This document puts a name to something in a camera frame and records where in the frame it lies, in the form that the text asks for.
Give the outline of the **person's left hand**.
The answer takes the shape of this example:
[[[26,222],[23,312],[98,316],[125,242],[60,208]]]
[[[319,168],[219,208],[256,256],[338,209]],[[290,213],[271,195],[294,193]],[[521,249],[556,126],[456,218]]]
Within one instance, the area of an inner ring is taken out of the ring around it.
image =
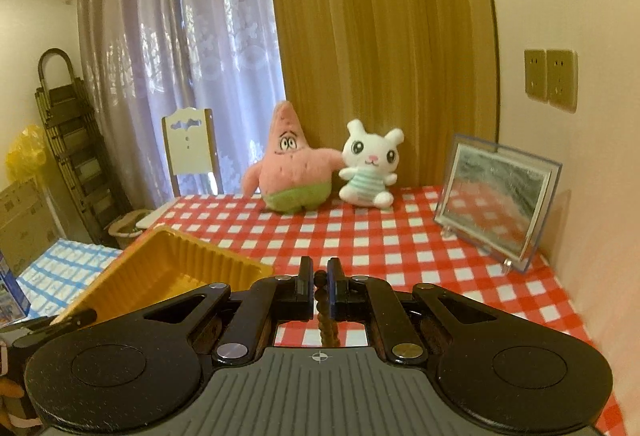
[[[1,434],[35,435],[42,429],[24,385],[24,359],[1,343]]]

